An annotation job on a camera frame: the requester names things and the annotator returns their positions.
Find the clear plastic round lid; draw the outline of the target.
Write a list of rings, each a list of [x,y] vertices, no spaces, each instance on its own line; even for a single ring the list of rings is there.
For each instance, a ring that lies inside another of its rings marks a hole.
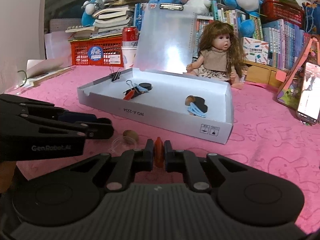
[[[131,137],[124,137],[123,135],[116,137],[110,145],[108,152],[112,156],[121,156],[123,152],[135,149],[137,142]]]

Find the brown walnut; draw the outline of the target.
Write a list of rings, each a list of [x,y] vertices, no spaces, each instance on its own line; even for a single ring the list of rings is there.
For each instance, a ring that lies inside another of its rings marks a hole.
[[[139,135],[133,130],[125,130],[123,132],[123,139],[127,144],[134,144],[139,142]]]

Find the black round puck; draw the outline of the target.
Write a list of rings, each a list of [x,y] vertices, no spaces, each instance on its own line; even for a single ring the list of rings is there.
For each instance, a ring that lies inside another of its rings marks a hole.
[[[201,112],[207,113],[207,111],[208,111],[208,106],[205,104],[204,98],[201,98],[201,97],[199,97],[199,96],[195,96],[194,99],[195,99],[194,104],[197,106],[197,108],[198,108]]]

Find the brown nut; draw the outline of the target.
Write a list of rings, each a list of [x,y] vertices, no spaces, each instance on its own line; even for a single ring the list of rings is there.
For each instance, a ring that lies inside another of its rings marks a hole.
[[[192,95],[187,96],[186,99],[185,99],[185,105],[186,106],[190,106],[191,103],[195,103],[195,102],[196,102],[196,98],[194,96],[192,96]]]

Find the large black binder clip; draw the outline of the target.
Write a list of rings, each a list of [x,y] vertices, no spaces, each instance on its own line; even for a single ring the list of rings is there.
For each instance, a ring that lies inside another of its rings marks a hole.
[[[131,80],[127,80],[126,84],[129,86],[129,89],[124,94],[128,93],[130,90],[135,90],[136,92],[132,99],[142,94],[135,88]]]

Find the black oval stone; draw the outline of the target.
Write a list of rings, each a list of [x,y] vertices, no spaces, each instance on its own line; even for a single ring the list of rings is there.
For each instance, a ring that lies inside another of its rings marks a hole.
[[[150,84],[150,83],[144,82],[144,83],[140,83],[139,85],[140,85],[140,87],[143,87],[147,90],[152,90],[152,84]]]

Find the small blue hair clip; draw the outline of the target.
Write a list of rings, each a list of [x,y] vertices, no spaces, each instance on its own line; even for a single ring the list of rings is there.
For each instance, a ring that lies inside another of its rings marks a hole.
[[[136,83],[134,83],[135,88],[140,92],[140,93],[145,93],[148,92],[149,90],[147,88],[144,88]]]

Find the book at left edge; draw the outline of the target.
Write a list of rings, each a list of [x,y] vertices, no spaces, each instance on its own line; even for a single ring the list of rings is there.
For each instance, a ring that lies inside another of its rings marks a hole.
[[[64,58],[60,59],[47,59],[47,60],[28,60],[26,71],[19,70],[20,87],[25,85],[38,85],[50,77],[57,76],[71,70],[72,64],[69,60]]]

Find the brown haired doll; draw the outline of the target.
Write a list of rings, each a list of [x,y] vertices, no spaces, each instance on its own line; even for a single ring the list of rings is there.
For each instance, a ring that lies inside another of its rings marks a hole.
[[[241,90],[244,51],[233,27],[228,23],[213,21],[208,24],[199,42],[199,57],[186,67],[186,73],[198,77],[227,82]]]

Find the red plastic basket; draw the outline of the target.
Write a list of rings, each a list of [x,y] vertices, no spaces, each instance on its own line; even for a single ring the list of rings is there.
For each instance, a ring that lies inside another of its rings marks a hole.
[[[120,35],[70,41],[72,64],[82,66],[123,67]]]

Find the pink house phone stand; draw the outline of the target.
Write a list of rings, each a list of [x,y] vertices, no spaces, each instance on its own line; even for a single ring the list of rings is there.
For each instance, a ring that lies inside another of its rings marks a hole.
[[[277,92],[277,101],[296,110],[303,87],[306,62],[319,64],[319,35],[311,35]]]

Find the smartphone on stand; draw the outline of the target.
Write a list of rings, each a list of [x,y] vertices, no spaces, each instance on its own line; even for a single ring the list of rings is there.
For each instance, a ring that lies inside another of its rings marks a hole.
[[[319,83],[319,65],[306,62],[297,117],[312,125],[317,124],[319,117]]]

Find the red soda can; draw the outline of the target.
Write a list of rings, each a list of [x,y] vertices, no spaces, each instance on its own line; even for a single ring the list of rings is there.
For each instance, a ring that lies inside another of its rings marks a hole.
[[[136,47],[139,39],[139,31],[137,27],[125,27],[122,29],[122,46]]]

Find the row of shelf books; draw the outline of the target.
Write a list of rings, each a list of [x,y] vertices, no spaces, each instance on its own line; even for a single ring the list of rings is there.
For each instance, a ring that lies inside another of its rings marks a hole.
[[[242,19],[244,17],[244,13],[240,10],[231,10],[220,3],[217,3],[215,8],[218,10],[218,18],[226,20],[234,27],[235,35],[240,39],[240,43],[244,46],[245,56],[247,59],[249,61],[263,64],[268,63],[267,57],[269,51],[267,48],[267,42],[263,40],[264,33],[260,18],[251,16],[249,20],[244,21]],[[200,37],[205,26],[212,21],[212,17],[197,15],[193,57],[197,56]]]

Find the red basket on shelf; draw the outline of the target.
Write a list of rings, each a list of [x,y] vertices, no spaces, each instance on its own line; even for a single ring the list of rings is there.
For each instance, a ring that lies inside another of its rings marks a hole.
[[[300,28],[303,26],[304,12],[302,9],[276,0],[264,0],[260,6],[260,14],[264,22],[283,19]]]

